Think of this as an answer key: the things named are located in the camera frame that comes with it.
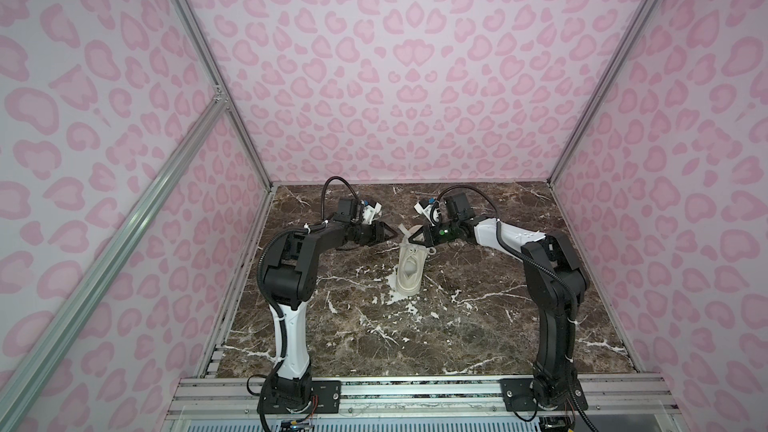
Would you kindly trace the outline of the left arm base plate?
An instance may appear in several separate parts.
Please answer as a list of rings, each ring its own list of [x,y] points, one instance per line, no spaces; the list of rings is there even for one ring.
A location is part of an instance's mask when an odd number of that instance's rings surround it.
[[[268,386],[259,403],[265,414],[272,415],[337,414],[341,392],[342,382],[337,380],[313,380],[307,392],[301,393],[299,398]]]

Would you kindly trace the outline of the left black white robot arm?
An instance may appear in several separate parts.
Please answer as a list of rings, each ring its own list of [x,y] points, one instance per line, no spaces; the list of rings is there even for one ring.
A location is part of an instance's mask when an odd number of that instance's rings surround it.
[[[321,256],[348,243],[372,247],[397,237],[398,231],[381,220],[328,219],[284,230],[270,240],[257,264],[257,286],[272,315],[276,345],[276,362],[262,386],[267,402],[292,410],[311,403],[306,323]]]

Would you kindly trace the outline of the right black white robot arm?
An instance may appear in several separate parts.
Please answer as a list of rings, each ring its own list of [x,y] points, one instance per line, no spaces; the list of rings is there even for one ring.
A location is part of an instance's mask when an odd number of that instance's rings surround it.
[[[544,410],[567,403],[583,412],[586,399],[574,364],[578,311],[589,279],[568,236],[534,232],[498,218],[475,217],[424,225],[408,241],[436,247],[455,240],[504,252],[522,263],[528,294],[538,310],[539,342],[531,399]]]

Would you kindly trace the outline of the cream white sneaker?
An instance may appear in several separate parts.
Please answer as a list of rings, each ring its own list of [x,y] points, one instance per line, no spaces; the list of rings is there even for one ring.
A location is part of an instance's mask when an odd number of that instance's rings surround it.
[[[399,244],[398,265],[394,276],[394,291],[405,297],[418,294],[429,249],[404,238]]]

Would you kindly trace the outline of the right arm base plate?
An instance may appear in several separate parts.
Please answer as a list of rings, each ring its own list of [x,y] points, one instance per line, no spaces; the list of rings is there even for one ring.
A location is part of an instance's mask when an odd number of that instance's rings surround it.
[[[578,379],[571,384],[560,381],[553,387],[533,377],[500,379],[499,384],[507,412],[564,412],[568,404],[583,411],[589,409]]]

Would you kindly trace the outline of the white shoelace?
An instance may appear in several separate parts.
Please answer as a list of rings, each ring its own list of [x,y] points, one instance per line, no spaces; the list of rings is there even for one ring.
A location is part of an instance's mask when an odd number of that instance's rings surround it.
[[[403,223],[400,223],[398,225],[398,229],[401,232],[402,239],[401,242],[403,244],[416,244],[416,245],[424,245],[424,226],[423,225],[414,225],[411,227],[406,227]]]

